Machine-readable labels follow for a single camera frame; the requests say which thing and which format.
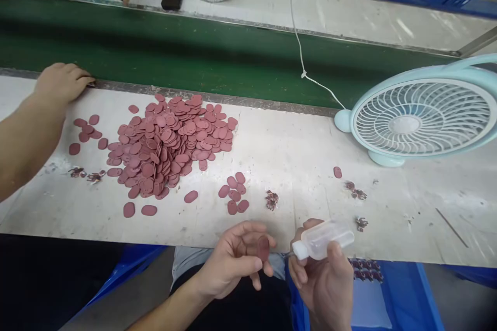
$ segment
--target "fingernail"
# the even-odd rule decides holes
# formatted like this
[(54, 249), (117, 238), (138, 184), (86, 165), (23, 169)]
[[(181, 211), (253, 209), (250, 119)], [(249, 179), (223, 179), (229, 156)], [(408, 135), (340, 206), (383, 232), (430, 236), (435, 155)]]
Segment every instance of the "fingernail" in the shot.
[(262, 269), (262, 260), (260, 258), (257, 258), (257, 260), (255, 261), (255, 269), (257, 271)]

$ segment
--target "fan base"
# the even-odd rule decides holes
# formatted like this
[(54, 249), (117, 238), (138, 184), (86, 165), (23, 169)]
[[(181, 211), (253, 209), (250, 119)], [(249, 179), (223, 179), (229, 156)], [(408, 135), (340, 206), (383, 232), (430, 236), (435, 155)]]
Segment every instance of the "fan base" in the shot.
[(404, 159), (391, 158), (382, 154), (374, 153), (371, 150), (368, 151), (368, 154), (371, 160), (384, 167), (401, 167), (405, 163)]

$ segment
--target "green conveyor belt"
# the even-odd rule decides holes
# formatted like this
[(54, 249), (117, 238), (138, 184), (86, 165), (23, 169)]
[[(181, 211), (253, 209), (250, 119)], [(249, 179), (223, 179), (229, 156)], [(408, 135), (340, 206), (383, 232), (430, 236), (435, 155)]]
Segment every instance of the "green conveyor belt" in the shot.
[[(351, 108), (397, 73), (453, 58), (300, 37), (308, 75)], [(74, 62), (100, 79), (335, 107), (308, 80), (294, 34), (64, 0), (0, 0), (0, 67)]]

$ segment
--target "white cord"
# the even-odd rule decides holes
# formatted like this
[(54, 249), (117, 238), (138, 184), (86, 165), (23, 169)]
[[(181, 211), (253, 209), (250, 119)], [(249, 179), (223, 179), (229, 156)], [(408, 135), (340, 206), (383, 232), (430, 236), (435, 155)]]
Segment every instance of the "white cord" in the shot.
[(302, 58), (302, 45), (300, 45), (300, 39), (299, 39), (299, 34), (297, 34), (297, 28), (295, 27), (295, 20), (294, 20), (294, 7), (293, 7), (293, 2), (292, 0), (290, 0), (290, 13), (291, 13), (291, 22), (292, 24), (294, 25), (294, 32), (295, 32), (295, 36), (297, 37), (297, 41), (299, 42), (299, 51), (300, 51), (300, 63), (302, 64), (302, 75), (300, 76), (302, 79), (303, 78), (307, 78), (309, 79), (310, 81), (312, 81), (313, 83), (316, 83), (317, 85), (319, 85), (321, 88), (324, 88), (326, 89), (329, 93), (331, 93), (331, 95), (333, 96), (333, 98), (335, 99), (336, 102), (338, 102), (340, 104), (341, 107), (343, 107), (343, 109), (345, 110), (345, 106), (342, 105), (342, 103), (340, 101), (338, 101), (338, 98), (335, 96), (335, 93), (333, 93), (331, 91), (331, 89), (329, 88), (326, 88), (324, 85), (321, 85), (319, 84), (317, 81), (315, 81), (314, 79), (311, 79), (307, 76), (307, 71), (305, 70), (305, 67), (304, 67), (304, 59)]

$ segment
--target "thin stick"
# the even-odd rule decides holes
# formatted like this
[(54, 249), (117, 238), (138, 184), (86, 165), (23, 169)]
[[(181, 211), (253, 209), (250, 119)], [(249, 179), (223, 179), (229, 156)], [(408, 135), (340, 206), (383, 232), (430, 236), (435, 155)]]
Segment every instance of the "thin stick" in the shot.
[(452, 231), (454, 232), (454, 234), (457, 235), (457, 238), (459, 238), (461, 240), (461, 242), (466, 246), (466, 248), (469, 248), (469, 246), (466, 244), (466, 242), (461, 238), (461, 236), (457, 233), (456, 229), (453, 228), (453, 226), (450, 224), (449, 221), (447, 221), (447, 219), (445, 218), (444, 215), (442, 215), (442, 212), (440, 212), (440, 210), (438, 208), (435, 208), (436, 211), (440, 214), (440, 216), (442, 216), (442, 218), (445, 220), (445, 222), (447, 223), (447, 225), (449, 225), (449, 227), (452, 229)]

